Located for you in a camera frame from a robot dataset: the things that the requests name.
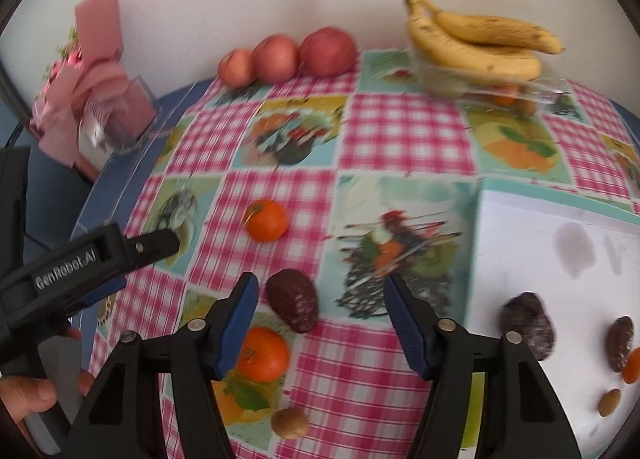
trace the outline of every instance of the clear plastic box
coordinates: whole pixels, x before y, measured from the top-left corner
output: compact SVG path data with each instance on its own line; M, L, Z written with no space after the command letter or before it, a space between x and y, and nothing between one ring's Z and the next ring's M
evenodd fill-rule
M545 65L539 78L523 82L437 65L413 46L409 47L408 54L422 90L437 98L481 100L531 116L538 104L552 105L566 93L566 84Z

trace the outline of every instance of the tangerine leaf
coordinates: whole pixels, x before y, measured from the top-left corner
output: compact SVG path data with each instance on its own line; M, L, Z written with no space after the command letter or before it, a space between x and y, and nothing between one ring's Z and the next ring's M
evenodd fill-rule
M515 128L511 128L510 126L504 126L503 124L498 127L500 133L507 139L511 139L516 143L526 143L527 138L524 137L520 132L518 132Z
M535 152L542 157L551 157L557 152L557 150L553 149L553 147L548 146L548 144L542 141L529 141L527 143L527 148L531 152Z
M268 409L271 404L258 389L243 381L233 381L228 386L238 407L244 410Z

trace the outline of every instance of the human hand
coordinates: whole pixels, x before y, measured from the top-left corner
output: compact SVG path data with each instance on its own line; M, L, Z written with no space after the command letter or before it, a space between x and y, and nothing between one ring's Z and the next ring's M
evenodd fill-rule
M65 336L79 340L81 333L71 328ZM82 371L78 378L78 387L82 395L87 395L95 378L87 371ZM57 402L56 389L49 379L25 378L23 376L6 376L0 378L0 399L4 403L11 418L20 423L25 417L34 413L45 412ZM18 425L26 435L23 425Z

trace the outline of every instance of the apple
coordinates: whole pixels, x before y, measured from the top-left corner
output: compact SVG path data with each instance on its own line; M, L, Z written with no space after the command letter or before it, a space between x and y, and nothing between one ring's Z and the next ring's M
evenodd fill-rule
M337 76L356 65L358 48L351 35L335 27L323 27L300 45L300 59L312 76Z
M247 49L234 49L218 64L218 77L232 89L241 89L255 80L251 53Z
M255 47L251 60L258 78L267 84L281 84L298 70L298 46L288 36L272 35Z

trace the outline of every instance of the banana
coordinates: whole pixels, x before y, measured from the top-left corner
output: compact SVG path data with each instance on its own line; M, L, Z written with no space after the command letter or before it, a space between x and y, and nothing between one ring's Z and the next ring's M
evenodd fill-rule
M450 36L426 16L421 0L406 0L410 13L406 26L414 45L440 65L515 80L533 80L542 64L523 49L478 46Z
M531 49L548 54L564 52L564 46L548 29L539 25L501 16L465 15L438 8L421 0L435 22L454 38L474 44L490 44Z

